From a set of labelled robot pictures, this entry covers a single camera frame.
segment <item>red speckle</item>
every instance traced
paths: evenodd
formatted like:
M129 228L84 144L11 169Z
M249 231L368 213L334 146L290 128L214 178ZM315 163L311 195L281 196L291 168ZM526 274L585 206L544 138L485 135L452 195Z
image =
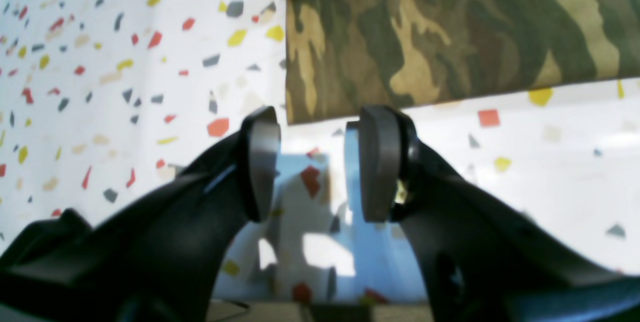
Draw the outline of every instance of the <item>red speckle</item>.
M478 118L480 118L480 126L483 128L500 126L500 115L498 115L498 110L478 111Z
M20 16L18 16L18 20L22 20L23 17L27 14L27 10L29 10L29 8L27 8L27 6L22 8L22 12L20 13Z
M55 20L55 22L53 22L53 25L51 25L50 28L48 28L49 31L53 31L56 28L59 28L60 26L62 26L62 24L64 24L65 20L60 17L59 19Z
M85 190L87 189L87 186L89 185L89 175L91 174L91 166L89 166L89 170L86 172L86 175L84 175L84 179L82 181L82 188L84 188Z
M229 119L218 119L211 122L206 129L209 136L222 137L229 130Z
M300 302L301 304L310 304L311 297L313 297L313 291L307 286L306 283L299 283L291 289L291 295L293 300Z
M133 185L135 181L136 181L136 172L134 169L131 169L131 178L126 183L126 188L131 187L131 185Z
M196 22L196 20L192 17L186 19L185 22L183 22L182 24L182 29L189 30L194 25L194 22Z
M311 151L309 151L308 153L306 153L306 156L308 158L313 158L314 154L317 154L320 152L320 149L318 149L317 147Z
M151 47L157 46L160 43L160 40L162 40L162 34L156 31L153 34L151 41L149 41L149 46L147 48L151 49Z
M364 295L367 296L367 297L371 297L371 299L376 301L378 304L388 304L389 303L389 300L387 300L386 297L384 297L383 295L380 295L378 292L375 292L374 290L371 290L369 288L365 288Z
M318 176L320 176L320 171L313 166L309 166L304 171L300 172L302 182L304 183L306 190L309 191L309 195L312 199L316 197L318 191L320 191Z
M34 98L32 97L32 90L30 88L26 87L24 90L22 90L22 95L27 98L27 104L34 103Z

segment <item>black plastic part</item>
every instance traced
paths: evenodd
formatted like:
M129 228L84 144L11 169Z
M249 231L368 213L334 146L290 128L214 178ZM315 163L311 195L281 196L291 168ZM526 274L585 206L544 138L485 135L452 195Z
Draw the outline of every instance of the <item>black plastic part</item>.
M247 117L253 122L93 233L34 258L11 258L0 269L0 304L57 322L202 322L231 240L270 206L270 198L247 193L247 161L254 138L274 137L256 128L272 124L272 112ZM275 156L258 166L275 170Z
M91 232L91 226L68 208L59 218L30 223L0 256L0 269L27 263Z
M396 116L384 106L360 109L358 125L360 194L366 222L389 218L398 186L402 141Z
M409 198L404 205L393 206L391 214L418 260L437 322L569 317L640 321L640 279L608 271L568 249L520 213L467 183L418 140L406 115L374 108L377 115L364 113L361 118L386 115L384 120L359 125L359 134L386 138L391 129L367 129L386 126L389 113L397 118L402 162L396 178L404 181ZM361 161L384 158L384 152L360 148ZM380 174L360 173L364 186L384 182ZM364 197L363 210L372 203ZM389 201L375 203L389 205Z

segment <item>colorful confetti pattern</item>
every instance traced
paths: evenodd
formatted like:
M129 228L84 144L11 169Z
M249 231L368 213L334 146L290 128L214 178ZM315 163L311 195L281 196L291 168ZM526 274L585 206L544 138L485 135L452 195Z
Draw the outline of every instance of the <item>colorful confetti pattern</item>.
M353 119L284 124L285 5L0 0L0 252L65 208L99 224L270 105L283 125L272 211L236 236L214 297L424 302L402 229L362 220L357 154L345 152ZM638 274L638 106L640 82L627 79L406 113L468 181ZM259 246L273 255L263 267Z

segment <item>camouflage fabric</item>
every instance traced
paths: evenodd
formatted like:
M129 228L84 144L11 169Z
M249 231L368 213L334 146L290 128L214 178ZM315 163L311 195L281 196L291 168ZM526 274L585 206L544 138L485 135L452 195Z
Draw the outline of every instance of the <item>camouflage fabric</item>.
M290 123L640 76L640 0L288 0Z

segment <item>gray speckle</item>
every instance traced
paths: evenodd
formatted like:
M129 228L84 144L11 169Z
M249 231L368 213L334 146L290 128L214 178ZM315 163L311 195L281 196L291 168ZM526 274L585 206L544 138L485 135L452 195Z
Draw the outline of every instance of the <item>gray speckle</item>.
M622 238L622 240L627 238L627 233L624 227L620 226L620 224L615 224L613 227L606 231L606 234L609 236L614 236L617 238Z
M165 95L155 95L151 97L151 102L155 104L162 104L162 101L165 99Z
M329 233L339 233L340 232L340 217L334 216L333 221L331 222L331 227L329 227Z
M226 7L226 15L228 17L240 17L245 9L245 2L242 0L234 0Z
M218 64L218 61L220 61L220 54L215 54L211 57L208 57L202 60L202 66L204 67L215 66Z
M107 199L107 201L111 203L116 202L116 199L118 198L118 193L111 188L105 190L102 194L104 195L105 199Z
M208 102L208 110L212 113L218 113L218 102L215 100L210 100Z
M264 13L266 10L271 10L273 12L276 12L276 3L274 1L272 1L269 5L267 5L265 8L263 8L261 13Z
M64 99L62 99L62 101L60 101L60 104L57 106L57 111L62 112L62 110L64 110L64 108L66 108L68 104L69 104L69 99L65 97Z
M469 134L469 146L471 146L471 149L480 149L480 144L471 134Z
M116 24L115 24L114 30L116 31L120 30L120 23L122 21L122 17L124 17L124 12L119 13L118 17L116 17Z
M133 88L122 92L122 97L124 97L124 101L126 101L126 103L129 103L129 101L131 100L131 94L133 94Z
M185 169L185 166L174 165L174 164L171 164L171 163L167 164L167 166L173 167L175 169L176 176L178 176L180 174L180 172L182 172Z

